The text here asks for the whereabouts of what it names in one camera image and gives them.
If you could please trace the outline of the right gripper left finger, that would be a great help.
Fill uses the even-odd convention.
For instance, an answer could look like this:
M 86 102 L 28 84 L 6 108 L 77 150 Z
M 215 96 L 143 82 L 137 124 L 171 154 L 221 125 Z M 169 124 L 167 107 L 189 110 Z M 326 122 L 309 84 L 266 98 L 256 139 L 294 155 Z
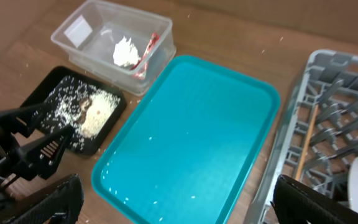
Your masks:
M 79 175 L 70 174 L 4 211 L 3 223 L 76 223 L 85 201 Z

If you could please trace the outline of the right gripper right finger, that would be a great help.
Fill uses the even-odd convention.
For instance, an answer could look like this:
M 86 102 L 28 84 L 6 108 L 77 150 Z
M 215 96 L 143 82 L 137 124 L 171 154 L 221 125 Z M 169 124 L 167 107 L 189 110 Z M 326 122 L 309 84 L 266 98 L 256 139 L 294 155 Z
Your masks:
M 358 213 L 301 182 L 280 175 L 272 207 L 280 224 L 358 224 Z

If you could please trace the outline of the white napkin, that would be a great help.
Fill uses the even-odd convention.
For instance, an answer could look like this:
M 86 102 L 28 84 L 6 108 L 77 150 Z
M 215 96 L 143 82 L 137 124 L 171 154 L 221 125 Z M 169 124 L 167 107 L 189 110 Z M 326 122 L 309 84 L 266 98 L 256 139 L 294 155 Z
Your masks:
M 124 36 L 114 48 L 113 62 L 115 65 L 131 69 L 140 60 L 138 50 L 131 38 Z

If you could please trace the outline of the red snack wrapper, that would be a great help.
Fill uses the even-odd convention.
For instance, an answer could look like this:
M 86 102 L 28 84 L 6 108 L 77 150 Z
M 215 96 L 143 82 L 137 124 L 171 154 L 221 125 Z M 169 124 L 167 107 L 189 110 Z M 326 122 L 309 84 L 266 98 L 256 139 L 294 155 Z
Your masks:
M 137 73 L 135 73 L 133 75 L 134 78 L 137 78 L 139 80 L 144 80 L 146 77 L 146 73 L 147 73 L 147 67 L 148 67 L 148 61 L 146 61 L 146 56 L 148 56 L 148 54 L 153 50 L 153 48 L 155 47 L 156 43 L 158 42 L 160 36 L 157 33 L 153 33 L 149 43 L 145 49 L 145 52 L 142 56 L 142 58 L 132 67 L 132 69 L 135 69 L 139 66 L 139 64 L 143 61 L 145 61 L 144 65 L 139 69 L 139 71 Z

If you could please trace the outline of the rice and food scraps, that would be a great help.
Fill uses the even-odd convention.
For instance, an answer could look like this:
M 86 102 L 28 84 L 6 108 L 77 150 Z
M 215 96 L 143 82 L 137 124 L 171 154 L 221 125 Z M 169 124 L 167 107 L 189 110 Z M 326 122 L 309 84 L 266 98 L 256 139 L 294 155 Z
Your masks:
M 71 150 L 81 152 L 96 139 L 121 99 L 114 93 L 68 75 L 45 101 L 52 107 L 40 123 L 41 130 L 52 133 L 72 126 L 75 132 Z

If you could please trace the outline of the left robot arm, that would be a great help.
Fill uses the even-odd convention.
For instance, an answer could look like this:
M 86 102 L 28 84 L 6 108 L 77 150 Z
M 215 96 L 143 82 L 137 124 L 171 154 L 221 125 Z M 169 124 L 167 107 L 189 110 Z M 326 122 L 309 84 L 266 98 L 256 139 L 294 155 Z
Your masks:
M 0 111 L 0 195 L 19 178 L 44 180 L 56 173 L 65 149 L 70 145 L 74 128 L 66 125 L 21 146 L 15 134 L 30 137 L 47 115 L 50 105 Z

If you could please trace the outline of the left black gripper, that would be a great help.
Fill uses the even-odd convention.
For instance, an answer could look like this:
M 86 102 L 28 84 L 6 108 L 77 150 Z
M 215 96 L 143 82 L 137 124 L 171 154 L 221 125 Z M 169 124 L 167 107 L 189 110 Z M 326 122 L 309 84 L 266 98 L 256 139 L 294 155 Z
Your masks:
M 51 109 L 49 103 L 0 111 L 0 182 L 15 174 L 26 180 L 51 177 L 70 145 L 74 128 L 70 125 L 20 146 L 14 134 L 29 137 Z

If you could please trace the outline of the wooden chopstick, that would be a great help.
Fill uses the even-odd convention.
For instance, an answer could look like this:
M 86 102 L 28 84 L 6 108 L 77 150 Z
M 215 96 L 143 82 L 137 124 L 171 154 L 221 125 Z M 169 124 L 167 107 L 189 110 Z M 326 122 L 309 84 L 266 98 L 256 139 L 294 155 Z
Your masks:
M 310 140 L 313 134 L 313 130 L 314 130 L 314 124 L 316 122 L 316 117 L 319 111 L 319 105 L 316 105 L 312 114 L 311 114 L 311 119 L 310 119 L 310 123 L 308 126 L 308 130 L 306 132 L 306 137 L 305 137 L 305 143 L 300 155 L 300 159 L 299 159 L 299 163 L 298 163 L 298 168 L 296 170 L 296 174 L 295 174 L 295 180 L 299 181 L 301 178 L 301 174 L 302 174 L 302 170 L 303 170 L 303 166 L 305 163 L 305 158 L 306 158 L 306 153 L 308 151 L 309 145 L 310 145 Z

